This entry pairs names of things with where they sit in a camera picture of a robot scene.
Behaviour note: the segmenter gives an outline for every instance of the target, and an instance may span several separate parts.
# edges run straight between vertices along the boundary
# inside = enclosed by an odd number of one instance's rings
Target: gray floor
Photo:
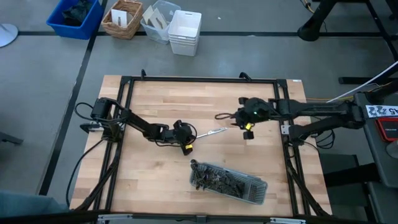
[[[107,10],[116,0],[109,0]],[[144,8],[155,0],[143,0]],[[183,10],[201,12],[202,31],[295,32],[311,14],[300,1],[174,0]],[[390,34],[398,22],[388,20],[384,1],[372,1]],[[51,31],[45,24],[56,1],[0,1],[0,22],[21,31]],[[377,32],[364,4],[336,5],[326,20],[329,32]],[[20,36],[0,49],[0,127],[25,139],[23,145],[0,144],[0,189],[36,194],[49,161],[88,41],[58,36]],[[253,78],[291,78],[304,82],[309,98],[331,98],[354,86],[339,85],[340,76],[371,77],[393,62],[381,38],[321,38],[304,42],[297,37],[203,36],[196,57],[174,55],[170,45],[145,36],[119,40],[97,37],[78,95],[78,102],[94,102],[103,75],[183,75]],[[50,186],[49,196],[65,203],[73,166],[83,152],[87,135],[73,115]],[[362,130],[336,130],[336,144],[325,154],[356,154],[360,164],[372,162]],[[349,217],[353,206],[335,205]]]

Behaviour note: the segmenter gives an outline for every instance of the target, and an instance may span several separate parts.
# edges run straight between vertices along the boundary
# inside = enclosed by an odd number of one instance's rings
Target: blue plastic bin
[[[80,27],[64,25],[62,11],[75,6],[79,0],[61,0],[50,17],[47,19],[47,25],[51,26],[57,35],[61,37],[70,37],[76,39],[88,40],[91,37],[94,29],[101,22],[104,14],[104,9],[98,0],[89,0],[93,3],[90,11],[88,12],[85,20]]]

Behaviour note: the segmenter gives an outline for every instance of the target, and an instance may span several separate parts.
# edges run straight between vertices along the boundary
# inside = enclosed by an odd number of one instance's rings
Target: screwdriver
[[[212,134],[217,134],[217,133],[220,133],[220,132],[225,131],[227,129],[228,128],[216,128],[216,129],[208,131],[206,134],[201,134],[201,135],[197,136],[197,139],[205,137],[205,136],[209,136],[209,135],[212,135]]]

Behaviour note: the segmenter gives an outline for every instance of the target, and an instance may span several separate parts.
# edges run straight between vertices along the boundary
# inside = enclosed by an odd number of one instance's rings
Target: butcher block tabletop
[[[120,80],[119,75],[105,76],[99,97],[116,99]],[[287,84],[290,99],[305,102],[303,83],[287,80]],[[139,131],[127,126],[111,211],[292,216],[279,123],[257,123],[252,129],[254,139],[246,141],[243,130],[230,125],[233,120],[214,119],[218,113],[234,113],[240,107],[238,98],[242,96],[267,100],[274,98],[274,87],[258,83],[135,81],[130,109],[149,123],[172,127],[176,120],[181,119],[194,125],[198,134],[222,127],[228,130],[197,139],[193,143],[193,152],[184,156],[179,147],[156,146]],[[310,118],[300,117],[294,121],[304,125],[310,123]],[[85,150],[97,143],[101,135],[101,131],[89,133]],[[315,144],[312,138],[307,141]],[[71,208],[79,206],[97,184],[105,147],[106,143],[102,142],[82,160]],[[306,186],[322,208],[331,214],[318,151],[306,144],[299,149]],[[264,204],[253,205],[196,190],[189,183],[191,159],[260,177],[268,183]],[[301,194],[297,186],[295,189],[298,209],[303,213]],[[104,208],[107,192],[108,186],[105,186],[100,208]]]

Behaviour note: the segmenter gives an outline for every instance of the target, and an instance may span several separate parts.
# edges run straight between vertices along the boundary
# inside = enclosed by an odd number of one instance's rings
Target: white cable
[[[368,84],[371,83],[373,80],[379,78],[381,75],[383,75],[384,73],[386,73],[388,70],[390,70],[392,67],[396,66],[397,64],[398,64],[398,62],[393,63],[390,67],[386,68],[384,71],[382,71],[380,74],[376,75],[375,77],[373,77],[372,79],[370,79],[370,80],[367,81],[366,83],[363,83],[362,85],[356,87],[355,89],[350,90],[350,91],[348,91],[348,92],[346,92],[346,93],[344,93],[344,94],[342,94],[342,95],[340,95],[340,96],[337,96],[337,97],[334,98],[334,99],[331,99],[331,100],[327,101],[327,103],[330,103],[330,102],[333,102],[333,101],[335,101],[335,100],[338,100],[338,99],[340,99],[341,97],[346,96],[346,95],[348,95],[348,94],[350,94],[350,93],[352,93],[352,92],[354,92],[354,91],[356,91],[356,90],[358,90],[358,89],[360,89],[360,88],[362,88],[362,87],[368,85]]]

